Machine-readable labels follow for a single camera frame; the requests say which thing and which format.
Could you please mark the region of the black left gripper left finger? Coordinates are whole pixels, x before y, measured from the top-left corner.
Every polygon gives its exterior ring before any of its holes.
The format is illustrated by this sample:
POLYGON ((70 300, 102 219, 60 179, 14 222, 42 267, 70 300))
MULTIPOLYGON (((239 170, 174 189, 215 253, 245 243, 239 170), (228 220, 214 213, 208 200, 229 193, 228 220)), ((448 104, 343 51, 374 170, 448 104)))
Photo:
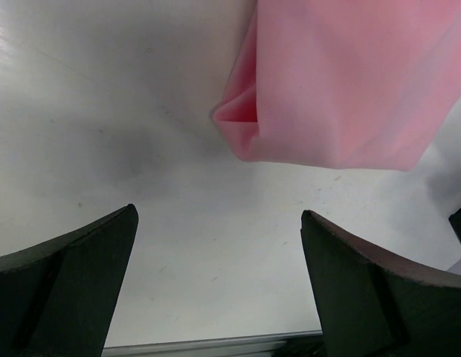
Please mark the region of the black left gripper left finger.
POLYGON ((0 257, 0 356, 101 356, 137 228, 127 205, 0 257))

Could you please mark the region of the pink t-shirt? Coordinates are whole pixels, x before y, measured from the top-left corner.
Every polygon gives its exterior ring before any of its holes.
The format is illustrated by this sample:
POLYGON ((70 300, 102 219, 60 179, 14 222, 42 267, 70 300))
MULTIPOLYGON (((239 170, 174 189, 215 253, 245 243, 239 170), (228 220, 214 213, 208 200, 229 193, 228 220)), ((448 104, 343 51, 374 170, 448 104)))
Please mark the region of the pink t-shirt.
POLYGON ((243 161, 410 170, 461 97, 461 1, 258 1, 213 122, 243 161))

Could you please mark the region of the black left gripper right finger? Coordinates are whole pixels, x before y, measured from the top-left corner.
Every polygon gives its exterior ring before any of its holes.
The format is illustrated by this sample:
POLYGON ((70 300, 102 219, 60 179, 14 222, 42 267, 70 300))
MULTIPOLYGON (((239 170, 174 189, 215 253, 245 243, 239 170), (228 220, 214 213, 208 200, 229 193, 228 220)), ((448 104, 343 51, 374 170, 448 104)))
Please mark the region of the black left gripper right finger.
POLYGON ((399 256, 311 210, 301 224, 328 356, 461 356, 461 275, 399 256))

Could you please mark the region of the aluminium table edge rail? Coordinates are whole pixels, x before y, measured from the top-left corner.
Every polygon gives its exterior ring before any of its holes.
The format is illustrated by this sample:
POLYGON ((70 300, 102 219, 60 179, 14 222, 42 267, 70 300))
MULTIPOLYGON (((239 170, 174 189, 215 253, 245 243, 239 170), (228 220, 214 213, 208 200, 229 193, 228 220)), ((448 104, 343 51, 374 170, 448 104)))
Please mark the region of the aluminium table edge rail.
POLYGON ((142 344, 106 347, 103 356, 272 356, 291 340, 317 343, 323 333, 319 330, 254 335, 235 338, 217 338, 179 341, 160 344, 142 344))

